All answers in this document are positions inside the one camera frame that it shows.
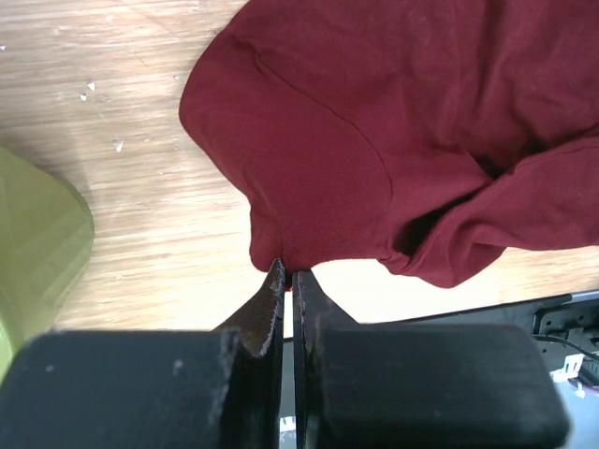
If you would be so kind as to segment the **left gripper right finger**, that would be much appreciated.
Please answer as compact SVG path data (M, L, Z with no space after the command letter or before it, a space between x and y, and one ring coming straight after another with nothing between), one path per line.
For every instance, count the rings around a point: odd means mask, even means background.
M501 324L363 325L293 277L300 448L557 448L570 431L532 338Z

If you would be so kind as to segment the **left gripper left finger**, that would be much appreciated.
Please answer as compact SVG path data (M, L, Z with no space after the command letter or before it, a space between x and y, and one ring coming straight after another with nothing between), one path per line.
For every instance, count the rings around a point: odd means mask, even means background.
M52 331L1 385L5 448L275 448L285 268L211 331Z

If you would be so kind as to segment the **dark red t shirt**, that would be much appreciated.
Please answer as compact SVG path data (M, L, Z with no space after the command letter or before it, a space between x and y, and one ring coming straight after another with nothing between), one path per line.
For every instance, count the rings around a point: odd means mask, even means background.
M594 1L251 1L183 89L253 265L374 259L456 286L598 242Z

